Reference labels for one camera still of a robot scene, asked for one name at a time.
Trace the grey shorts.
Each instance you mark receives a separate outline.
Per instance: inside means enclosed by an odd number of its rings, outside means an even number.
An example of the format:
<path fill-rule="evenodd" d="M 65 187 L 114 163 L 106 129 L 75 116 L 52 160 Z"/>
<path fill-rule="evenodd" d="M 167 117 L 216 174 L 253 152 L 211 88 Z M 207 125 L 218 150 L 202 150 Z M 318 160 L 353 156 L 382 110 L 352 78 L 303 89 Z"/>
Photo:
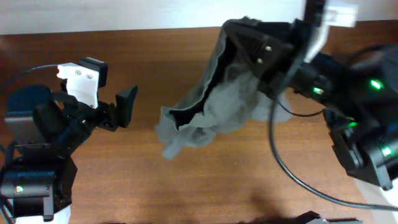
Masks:
<path fill-rule="evenodd" d="M 250 119 L 267 121 L 272 100 L 258 85 L 222 27 L 199 84 L 175 106 L 160 109 L 155 130 L 165 143 L 162 155 L 172 159 L 185 147 L 206 146 Z"/>

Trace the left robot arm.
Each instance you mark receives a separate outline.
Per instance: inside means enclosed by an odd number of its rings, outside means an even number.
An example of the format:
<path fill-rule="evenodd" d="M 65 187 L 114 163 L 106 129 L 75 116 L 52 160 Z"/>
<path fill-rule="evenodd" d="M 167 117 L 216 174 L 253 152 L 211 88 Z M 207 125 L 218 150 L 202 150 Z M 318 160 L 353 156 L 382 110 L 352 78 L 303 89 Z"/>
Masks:
<path fill-rule="evenodd" d="M 1 215 L 6 223 L 68 223 L 77 166 L 72 154 L 95 128 L 114 132 L 131 122 L 138 87 L 98 107 L 79 102 L 65 85 L 31 85 L 7 100 L 14 140 L 3 151 Z"/>

